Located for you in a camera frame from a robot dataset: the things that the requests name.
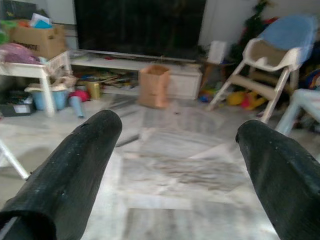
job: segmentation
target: marble floor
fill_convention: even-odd
[[[279,239],[235,142],[252,113],[238,107],[206,112],[204,104],[190,100],[172,100],[158,110],[136,100],[105,94],[85,103],[87,117],[103,109],[116,112],[123,131],[83,240]],[[0,138],[31,172],[83,121],[71,108],[53,118],[43,112],[8,117],[0,120]],[[295,130],[292,137],[319,153],[318,135]],[[0,168],[0,207],[23,183],[11,167]]]

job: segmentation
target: brown paper bag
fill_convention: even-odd
[[[151,65],[140,70],[138,103],[150,108],[166,108],[169,104],[167,99],[169,82],[170,69],[167,67]]]

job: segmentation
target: shelf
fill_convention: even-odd
[[[158,63],[128,60],[128,59],[107,60],[107,59],[104,59],[103,57],[83,56],[83,57],[72,59],[71,64],[75,66],[139,71],[151,64],[158,64]],[[174,65],[174,64],[162,64],[162,65],[171,69],[171,74],[173,75],[199,76],[200,74],[198,68],[193,66],[187,66],[187,65],[182,66],[182,65]]]

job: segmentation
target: white side table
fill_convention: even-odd
[[[39,78],[45,101],[45,112],[48,117],[52,117],[56,109],[50,89],[50,75],[61,67],[64,67],[66,72],[71,73],[70,59],[67,51],[52,58],[44,65],[11,62],[0,64],[0,75]]]

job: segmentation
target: cardboard box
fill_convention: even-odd
[[[65,52],[66,39],[63,25],[53,24],[53,28],[33,28],[17,26],[10,30],[10,42],[30,49],[35,56],[48,60]]]

